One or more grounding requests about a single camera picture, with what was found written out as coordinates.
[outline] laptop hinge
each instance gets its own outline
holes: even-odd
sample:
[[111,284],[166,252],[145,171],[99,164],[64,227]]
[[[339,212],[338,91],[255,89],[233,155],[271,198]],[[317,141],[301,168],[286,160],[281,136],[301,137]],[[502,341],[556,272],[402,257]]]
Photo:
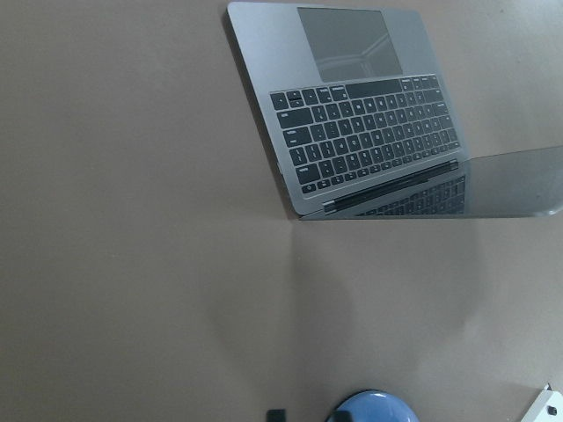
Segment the laptop hinge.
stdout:
[[428,167],[425,170],[416,171],[406,176],[395,178],[389,182],[382,183],[381,185],[368,187],[362,189],[360,192],[350,193],[341,196],[335,200],[329,200],[323,203],[325,214],[329,215],[341,211],[342,209],[353,207],[354,205],[361,204],[367,200],[373,200],[388,193],[396,192],[400,189],[405,189],[409,186],[418,185],[427,182],[430,178],[434,178],[448,171],[453,171],[459,167],[457,160],[450,160],[447,163],[437,164]]

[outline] blue round object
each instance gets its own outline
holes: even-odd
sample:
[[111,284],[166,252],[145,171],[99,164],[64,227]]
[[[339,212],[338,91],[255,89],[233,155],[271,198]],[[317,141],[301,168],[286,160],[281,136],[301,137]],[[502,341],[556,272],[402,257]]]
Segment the blue round object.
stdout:
[[336,411],[349,411],[354,422],[419,422],[404,401],[376,389],[354,394]]

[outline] laptop keyboard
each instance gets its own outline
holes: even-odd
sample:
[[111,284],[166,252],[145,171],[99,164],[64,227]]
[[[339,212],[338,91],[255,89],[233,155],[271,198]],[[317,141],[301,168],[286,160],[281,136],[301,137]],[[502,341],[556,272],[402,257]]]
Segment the laptop keyboard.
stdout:
[[464,204],[465,176],[462,176],[358,216],[463,214]]
[[460,147],[435,75],[270,97],[303,194]]

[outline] laptop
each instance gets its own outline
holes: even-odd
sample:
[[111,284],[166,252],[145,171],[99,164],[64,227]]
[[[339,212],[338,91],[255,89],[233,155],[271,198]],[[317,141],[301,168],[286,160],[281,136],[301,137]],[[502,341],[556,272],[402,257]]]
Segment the laptop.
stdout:
[[233,2],[228,14],[298,214],[468,158],[418,12]]

